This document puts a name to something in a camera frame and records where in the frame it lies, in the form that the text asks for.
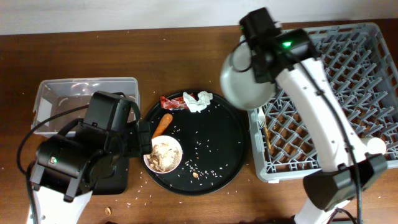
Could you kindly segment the grey plate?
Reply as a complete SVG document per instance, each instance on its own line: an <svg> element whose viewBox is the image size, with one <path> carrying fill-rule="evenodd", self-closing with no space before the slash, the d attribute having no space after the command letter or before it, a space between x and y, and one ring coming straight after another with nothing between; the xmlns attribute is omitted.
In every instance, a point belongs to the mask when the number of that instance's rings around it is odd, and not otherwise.
<svg viewBox="0 0 398 224"><path fill-rule="evenodd" d="M220 85L224 97L234 107L241 110L254 110L265 105L276 92L271 82L256 83L253 69L244 70L251 61L251 51L245 40L241 41L224 60L220 72Z"/></svg>

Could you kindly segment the wooden chopstick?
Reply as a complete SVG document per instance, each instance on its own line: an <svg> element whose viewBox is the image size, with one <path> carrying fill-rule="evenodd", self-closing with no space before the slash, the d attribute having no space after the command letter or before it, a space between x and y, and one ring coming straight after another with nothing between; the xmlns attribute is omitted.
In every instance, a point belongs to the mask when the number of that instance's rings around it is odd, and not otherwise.
<svg viewBox="0 0 398 224"><path fill-rule="evenodd" d="M267 148L268 149L272 149L271 148L271 143L270 143L270 140L269 140L269 135L268 135L268 129L267 129L266 122L264 121L263 123L264 123L264 133L265 133L265 136L266 136Z"/></svg>

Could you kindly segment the white paper cup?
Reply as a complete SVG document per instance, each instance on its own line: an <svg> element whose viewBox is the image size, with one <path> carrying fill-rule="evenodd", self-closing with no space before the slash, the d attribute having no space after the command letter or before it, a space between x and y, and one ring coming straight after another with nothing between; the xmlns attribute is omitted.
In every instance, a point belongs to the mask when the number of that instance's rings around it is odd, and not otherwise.
<svg viewBox="0 0 398 224"><path fill-rule="evenodd" d="M387 151L386 143L380 138L362 138L361 141L370 154L385 154Z"/></svg>

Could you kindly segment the white plastic fork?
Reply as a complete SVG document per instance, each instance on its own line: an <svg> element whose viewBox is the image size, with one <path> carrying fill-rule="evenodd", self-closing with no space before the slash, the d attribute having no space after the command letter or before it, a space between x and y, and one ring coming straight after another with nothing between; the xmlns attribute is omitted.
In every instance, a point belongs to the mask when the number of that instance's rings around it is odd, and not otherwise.
<svg viewBox="0 0 398 224"><path fill-rule="evenodd" d="M266 127L266 116L264 114L263 107L259 107L257 110L258 110L257 117L258 117L258 120L259 120L258 121L259 126L261 128L265 128Z"/></svg>

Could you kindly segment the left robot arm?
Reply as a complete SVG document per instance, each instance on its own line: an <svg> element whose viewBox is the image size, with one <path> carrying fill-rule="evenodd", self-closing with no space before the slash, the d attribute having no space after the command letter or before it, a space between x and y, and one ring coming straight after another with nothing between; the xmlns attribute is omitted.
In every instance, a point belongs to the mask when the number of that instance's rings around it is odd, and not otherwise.
<svg viewBox="0 0 398 224"><path fill-rule="evenodd" d="M97 188L116 164L152 152L150 124L136 102L96 91L76 118L42 142L21 172L30 203L28 223L77 223Z"/></svg>

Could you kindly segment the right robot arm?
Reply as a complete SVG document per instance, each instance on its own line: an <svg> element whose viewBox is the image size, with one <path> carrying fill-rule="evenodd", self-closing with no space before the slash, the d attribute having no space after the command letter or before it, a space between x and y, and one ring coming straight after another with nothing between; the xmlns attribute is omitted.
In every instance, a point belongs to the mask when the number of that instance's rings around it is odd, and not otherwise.
<svg viewBox="0 0 398 224"><path fill-rule="evenodd" d="M386 144L355 133L304 30L282 32L266 8L250 12L239 23L255 81L277 83L286 92L317 150L321 169L305 176L307 200L292 223L331 223L387 170Z"/></svg>

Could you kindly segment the grey dishwasher rack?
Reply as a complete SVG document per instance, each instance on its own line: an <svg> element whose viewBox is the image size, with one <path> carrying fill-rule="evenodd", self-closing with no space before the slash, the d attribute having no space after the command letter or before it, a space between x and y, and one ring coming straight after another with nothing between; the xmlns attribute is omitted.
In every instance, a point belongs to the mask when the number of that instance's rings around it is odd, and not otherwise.
<svg viewBox="0 0 398 224"><path fill-rule="evenodd" d="M355 133L381 138L390 169L397 168L397 69L374 23L308 28L326 76ZM271 148L258 110L248 113L257 177L301 179L319 170L317 152L290 98L280 88L263 106Z"/></svg>

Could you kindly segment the pink bowl of food scraps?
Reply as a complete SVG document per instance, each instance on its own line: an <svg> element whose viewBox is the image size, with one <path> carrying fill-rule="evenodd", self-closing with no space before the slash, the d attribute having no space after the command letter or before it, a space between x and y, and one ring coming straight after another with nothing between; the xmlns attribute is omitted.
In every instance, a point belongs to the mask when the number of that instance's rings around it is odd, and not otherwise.
<svg viewBox="0 0 398 224"><path fill-rule="evenodd" d="M152 152L144 155L143 160L150 171L156 174L166 174L179 166L182 157L182 147L175 138L157 136L152 139Z"/></svg>

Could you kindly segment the orange carrot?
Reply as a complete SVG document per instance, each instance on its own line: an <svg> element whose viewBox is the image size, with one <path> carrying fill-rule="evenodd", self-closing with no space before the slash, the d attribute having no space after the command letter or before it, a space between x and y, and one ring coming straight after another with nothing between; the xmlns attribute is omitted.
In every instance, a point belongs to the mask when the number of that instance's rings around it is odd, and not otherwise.
<svg viewBox="0 0 398 224"><path fill-rule="evenodd" d="M173 116L170 113L163 115L162 119L160 120L155 132L152 135L152 139L161 136L164 131L168 128L173 120Z"/></svg>

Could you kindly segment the red snack wrapper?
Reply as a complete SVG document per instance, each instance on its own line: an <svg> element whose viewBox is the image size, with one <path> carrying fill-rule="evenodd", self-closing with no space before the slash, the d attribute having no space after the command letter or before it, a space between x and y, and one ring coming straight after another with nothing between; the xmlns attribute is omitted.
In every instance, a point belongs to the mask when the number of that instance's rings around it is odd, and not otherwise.
<svg viewBox="0 0 398 224"><path fill-rule="evenodd" d="M188 106L182 96L172 98L171 100L165 96L160 97L160 104L166 110L187 110Z"/></svg>

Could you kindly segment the black plastic bin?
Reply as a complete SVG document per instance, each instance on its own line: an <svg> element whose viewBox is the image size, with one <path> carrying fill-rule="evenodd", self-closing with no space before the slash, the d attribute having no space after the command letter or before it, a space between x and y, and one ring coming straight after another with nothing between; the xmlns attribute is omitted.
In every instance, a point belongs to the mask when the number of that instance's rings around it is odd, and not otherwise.
<svg viewBox="0 0 398 224"><path fill-rule="evenodd" d="M93 190L93 195L116 195L127 189L129 158L122 157L100 177Z"/></svg>

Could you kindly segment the crumpled white napkin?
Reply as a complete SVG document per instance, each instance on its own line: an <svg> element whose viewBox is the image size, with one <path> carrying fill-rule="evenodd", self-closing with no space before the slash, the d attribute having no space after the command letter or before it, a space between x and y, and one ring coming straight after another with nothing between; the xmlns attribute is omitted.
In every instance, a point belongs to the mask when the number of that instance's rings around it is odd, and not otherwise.
<svg viewBox="0 0 398 224"><path fill-rule="evenodd" d="M183 93L183 100L187 105L191 113L201 113L202 110L206 109L211 104L213 94L207 91L201 91L198 93L198 99L188 93Z"/></svg>

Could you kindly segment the round black tray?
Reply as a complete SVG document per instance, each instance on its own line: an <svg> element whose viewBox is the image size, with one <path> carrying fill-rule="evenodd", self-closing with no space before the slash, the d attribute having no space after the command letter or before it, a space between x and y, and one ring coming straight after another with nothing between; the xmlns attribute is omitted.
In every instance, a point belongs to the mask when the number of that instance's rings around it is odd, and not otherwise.
<svg viewBox="0 0 398 224"><path fill-rule="evenodd" d="M222 96L214 94L201 113L171 111L173 120L164 134L175 138L183 150L172 172L149 176L161 187L181 195L215 192L229 184L245 163L249 133L238 113Z"/></svg>

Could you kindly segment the nut shell on table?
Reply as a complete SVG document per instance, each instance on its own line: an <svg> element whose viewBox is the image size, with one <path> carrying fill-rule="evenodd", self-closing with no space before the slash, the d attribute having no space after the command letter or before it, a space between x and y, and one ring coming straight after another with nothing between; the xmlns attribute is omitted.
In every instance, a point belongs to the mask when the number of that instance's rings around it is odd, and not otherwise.
<svg viewBox="0 0 398 224"><path fill-rule="evenodd" d="M107 215L111 215L111 209L110 209L109 207L106 207L106 208L105 208L105 213L106 213Z"/></svg>

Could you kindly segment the clear plastic bin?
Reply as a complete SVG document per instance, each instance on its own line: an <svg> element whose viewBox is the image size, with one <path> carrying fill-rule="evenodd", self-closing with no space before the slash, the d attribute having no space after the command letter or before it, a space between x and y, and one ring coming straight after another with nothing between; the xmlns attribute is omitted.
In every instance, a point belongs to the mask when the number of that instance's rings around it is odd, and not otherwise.
<svg viewBox="0 0 398 224"><path fill-rule="evenodd" d="M44 80L35 99L32 127L57 114L84 106L85 108L53 119L34 133L49 138L77 118L97 128L115 128L117 124L134 121L129 102L140 104L138 82L133 77L67 78Z"/></svg>

